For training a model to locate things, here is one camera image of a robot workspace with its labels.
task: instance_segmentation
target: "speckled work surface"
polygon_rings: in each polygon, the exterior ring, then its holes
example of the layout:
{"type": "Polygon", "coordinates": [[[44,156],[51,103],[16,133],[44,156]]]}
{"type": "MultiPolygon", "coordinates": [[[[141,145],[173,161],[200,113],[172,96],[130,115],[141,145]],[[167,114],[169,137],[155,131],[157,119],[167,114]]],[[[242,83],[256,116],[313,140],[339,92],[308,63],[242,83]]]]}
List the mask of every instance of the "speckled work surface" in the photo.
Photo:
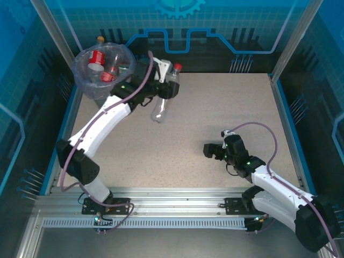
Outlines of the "speckled work surface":
{"type": "MultiPolygon", "coordinates": [[[[100,145],[93,160],[107,186],[249,187],[246,180],[227,173],[224,161],[203,155],[205,143],[221,142],[221,130],[248,121],[264,123],[275,132],[278,152],[271,167],[298,186],[266,74],[181,74],[180,83],[163,124],[150,120],[153,100],[122,120],[100,145]]],[[[96,112],[95,102],[83,96],[73,134],[96,112]]],[[[236,133],[251,155],[269,160],[274,141],[265,128],[248,125],[236,133]]],[[[71,182],[74,179],[66,177],[66,185],[71,182]]]]}

